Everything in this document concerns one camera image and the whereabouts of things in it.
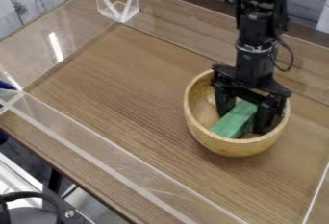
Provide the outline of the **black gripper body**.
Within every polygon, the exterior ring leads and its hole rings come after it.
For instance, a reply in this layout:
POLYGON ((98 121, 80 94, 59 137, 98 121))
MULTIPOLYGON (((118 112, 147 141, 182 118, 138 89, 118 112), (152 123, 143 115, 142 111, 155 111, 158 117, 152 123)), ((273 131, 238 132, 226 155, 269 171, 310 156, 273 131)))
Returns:
POLYGON ((258 53, 238 49, 234 66, 213 65, 214 89, 230 89, 235 98, 247 100, 254 105, 268 97, 288 99, 290 90, 274 79, 276 55, 277 49, 258 53))

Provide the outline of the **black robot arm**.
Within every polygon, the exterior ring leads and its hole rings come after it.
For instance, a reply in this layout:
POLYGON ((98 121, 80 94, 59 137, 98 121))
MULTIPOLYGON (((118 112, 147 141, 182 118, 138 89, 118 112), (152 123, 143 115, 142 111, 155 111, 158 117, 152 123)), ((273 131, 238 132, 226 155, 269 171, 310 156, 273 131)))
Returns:
POLYGON ((225 0, 235 6, 239 30, 235 41, 237 59, 233 66, 213 66, 211 85, 217 113, 223 116, 234 109, 238 99, 255 105, 253 131, 269 131, 282 115, 290 90, 278 83, 278 48, 286 43, 281 34, 288 29, 286 0, 225 0))

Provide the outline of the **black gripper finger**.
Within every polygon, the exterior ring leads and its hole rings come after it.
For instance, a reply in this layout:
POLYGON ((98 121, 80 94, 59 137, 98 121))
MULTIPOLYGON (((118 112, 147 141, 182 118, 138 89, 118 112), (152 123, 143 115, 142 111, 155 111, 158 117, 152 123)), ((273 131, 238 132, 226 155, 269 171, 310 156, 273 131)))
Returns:
POLYGON ((227 114, 227 112, 235 106, 235 95, 230 89, 215 88, 214 89, 214 100, 215 100, 215 109, 219 116, 227 114))
POLYGON ((257 104, 257 112, 253 122, 253 132, 258 135, 268 134, 281 122, 285 98, 264 98, 257 104))

